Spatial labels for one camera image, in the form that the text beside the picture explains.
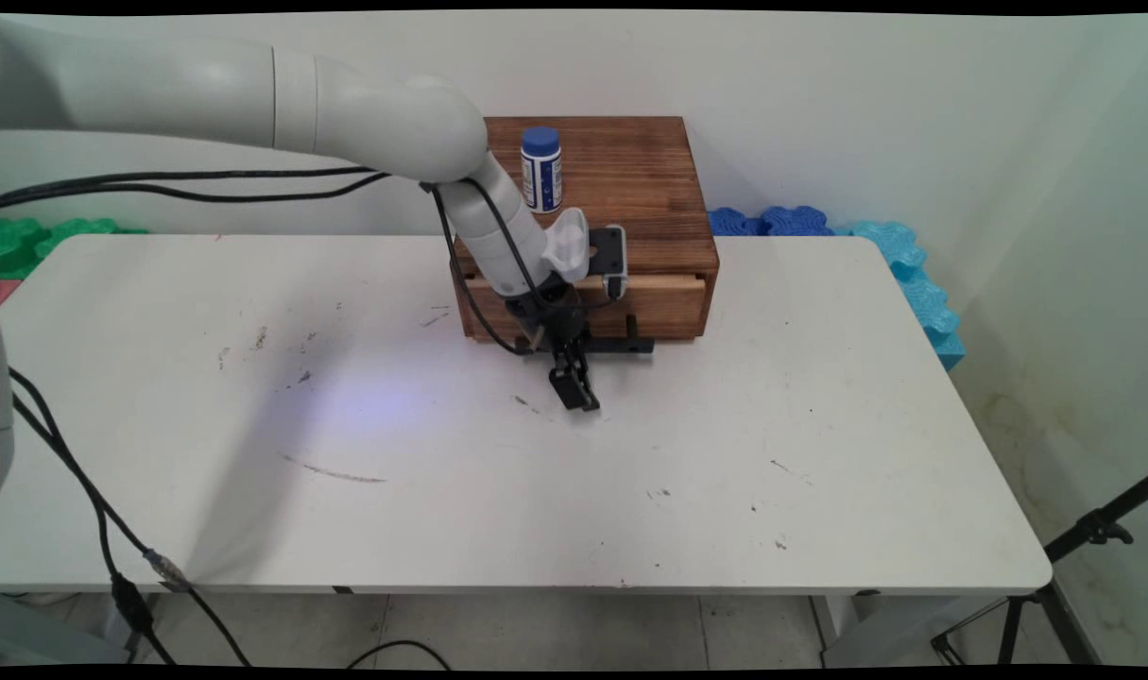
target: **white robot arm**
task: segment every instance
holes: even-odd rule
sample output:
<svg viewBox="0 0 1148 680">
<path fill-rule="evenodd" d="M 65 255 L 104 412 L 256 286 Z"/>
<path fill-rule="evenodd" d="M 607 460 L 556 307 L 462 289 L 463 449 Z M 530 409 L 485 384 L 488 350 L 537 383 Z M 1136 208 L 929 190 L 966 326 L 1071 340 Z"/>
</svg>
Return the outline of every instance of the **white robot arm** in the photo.
<svg viewBox="0 0 1148 680">
<path fill-rule="evenodd" d="M 625 294 L 625 231 L 591 230 L 577 208 L 541 229 L 490 154 L 478 108 L 440 78 L 377 87 L 327 56 L 265 45 L 102 40 L 0 18 L 0 129 L 266 146 L 419 180 L 436 191 L 436 206 L 532 348 L 552 353 L 549 381 L 566 408 L 599 405 L 585 353 L 652 351 L 651 339 L 635 337 L 631 318 L 628 340 L 591 339 L 587 306 L 572 285 L 603 275 L 608 300 Z"/>
<path fill-rule="evenodd" d="M 327 56 L 216 39 L 80 38 L 0 18 L 0 130 L 188 137 L 333 156 L 440 185 L 452 227 L 502 295 L 526 292 L 482 185 L 532 280 L 548 238 L 488 152 L 486 121 L 435 77 L 375 87 Z"/>
</svg>

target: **tile floor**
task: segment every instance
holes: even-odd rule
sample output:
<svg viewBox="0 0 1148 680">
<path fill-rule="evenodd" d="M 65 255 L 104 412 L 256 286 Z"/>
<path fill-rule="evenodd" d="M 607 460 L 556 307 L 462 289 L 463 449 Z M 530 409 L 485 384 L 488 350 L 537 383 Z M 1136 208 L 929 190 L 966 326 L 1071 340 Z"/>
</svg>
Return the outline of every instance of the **tile floor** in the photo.
<svg viewBox="0 0 1148 680">
<path fill-rule="evenodd" d="M 409 638 L 467 671 L 691 671 L 820 667 L 807 597 L 687 595 L 266 595 L 207 594 L 257 666 L 342 667 L 379 642 Z M 39 608 L 78 628 L 99 627 L 109 600 L 80 594 Z M 156 597 L 157 635 L 176 662 L 233 666 L 224 639 L 186 595 Z M 969 663 L 993 663 L 1006 608 L 951 636 Z M 161 663 L 138 647 L 137 663 Z M 7 659 L 0 659 L 0 664 Z M 893 666 L 937 666 L 929 641 Z M 1065 663 L 1044 611 L 1023 610 L 1015 663 Z M 395 647 L 364 667 L 426 669 L 434 659 Z"/>
</svg>

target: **white bottle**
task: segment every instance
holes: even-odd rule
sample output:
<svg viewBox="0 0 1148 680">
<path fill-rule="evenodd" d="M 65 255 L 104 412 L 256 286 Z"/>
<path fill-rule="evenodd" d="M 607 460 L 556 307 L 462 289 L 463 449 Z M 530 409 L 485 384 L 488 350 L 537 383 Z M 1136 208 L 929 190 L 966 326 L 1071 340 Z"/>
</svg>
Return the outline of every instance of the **white bottle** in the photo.
<svg viewBox="0 0 1148 680">
<path fill-rule="evenodd" d="M 551 128 L 522 131 L 522 199 L 534 212 L 561 207 L 561 142 Z"/>
</svg>

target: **wooden drawer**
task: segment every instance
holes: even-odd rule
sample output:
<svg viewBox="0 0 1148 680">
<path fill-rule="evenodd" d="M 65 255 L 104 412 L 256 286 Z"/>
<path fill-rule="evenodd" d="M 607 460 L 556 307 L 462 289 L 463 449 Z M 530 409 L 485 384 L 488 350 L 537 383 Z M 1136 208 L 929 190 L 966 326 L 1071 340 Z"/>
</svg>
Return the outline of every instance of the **wooden drawer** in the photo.
<svg viewBox="0 0 1148 680">
<path fill-rule="evenodd" d="M 587 304 L 606 300 L 603 293 L 603 279 L 590 276 L 575 286 L 579 296 Z M 470 279 L 468 292 L 478 301 L 478 308 L 486 315 L 486 322 L 494 326 L 505 341 L 522 335 L 514 317 L 505 310 L 502 298 L 490 288 L 486 279 Z M 707 286 L 704 279 L 690 275 L 639 275 L 630 276 L 625 296 L 615 304 L 590 310 L 590 334 L 597 338 L 625 338 L 627 335 L 625 319 L 628 315 L 637 315 L 637 332 L 642 337 L 659 340 L 681 340 L 699 335 L 700 310 L 704 309 L 704 298 Z M 489 342 L 490 337 L 478 323 L 478 318 L 465 309 L 464 295 L 460 316 L 465 322 L 465 334 L 473 339 Z"/>
<path fill-rule="evenodd" d="M 563 210 L 582 208 L 590 229 L 625 227 L 628 289 L 615 304 L 590 311 L 592 334 L 625 337 L 630 314 L 637 315 L 643 337 L 690 340 L 704 334 L 719 260 L 681 117 L 488 117 L 486 125 L 490 150 L 517 185 L 522 185 L 522 131 L 556 129 L 561 136 Z M 548 227 L 557 215 L 536 215 L 536 221 Z M 502 338 L 519 335 L 518 323 L 458 240 L 457 257 L 490 326 Z M 577 289 L 587 302 L 605 299 L 600 277 L 582 280 Z M 490 341 L 458 291 L 457 300 L 465 335 Z"/>
</svg>

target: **table leg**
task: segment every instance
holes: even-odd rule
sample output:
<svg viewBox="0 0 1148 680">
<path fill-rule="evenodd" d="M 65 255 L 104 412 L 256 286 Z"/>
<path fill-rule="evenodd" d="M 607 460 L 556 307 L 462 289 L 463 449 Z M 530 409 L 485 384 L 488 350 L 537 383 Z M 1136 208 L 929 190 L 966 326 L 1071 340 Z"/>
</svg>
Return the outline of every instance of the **table leg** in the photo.
<svg viewBox="0 0 1148 680">
<path fill-rule="evenodd" d="M 995 597 L 889 597 L 866 619 L 840 629 L 821 659 L 827 667 L 887 666 Z"/>
</svg>

